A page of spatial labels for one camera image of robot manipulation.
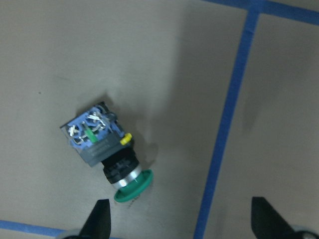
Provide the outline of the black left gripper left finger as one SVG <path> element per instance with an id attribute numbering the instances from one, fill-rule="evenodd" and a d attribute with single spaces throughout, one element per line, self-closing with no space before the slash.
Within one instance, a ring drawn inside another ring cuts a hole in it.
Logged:
<path id="1" fill-rule="evenodd" d="M 108 239 L 111 234 L 109 199 L 98 200 L 79 233 L 80 239 Z"/>

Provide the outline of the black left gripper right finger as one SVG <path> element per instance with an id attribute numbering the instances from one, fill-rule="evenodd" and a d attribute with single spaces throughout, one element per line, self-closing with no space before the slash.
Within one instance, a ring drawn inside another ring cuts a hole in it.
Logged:
<path id="1" fill-rule="evenodd" d="M 251 229 L 257 239 L 287 239 L 296 232 L 264 197 L 252 197 Z"/>

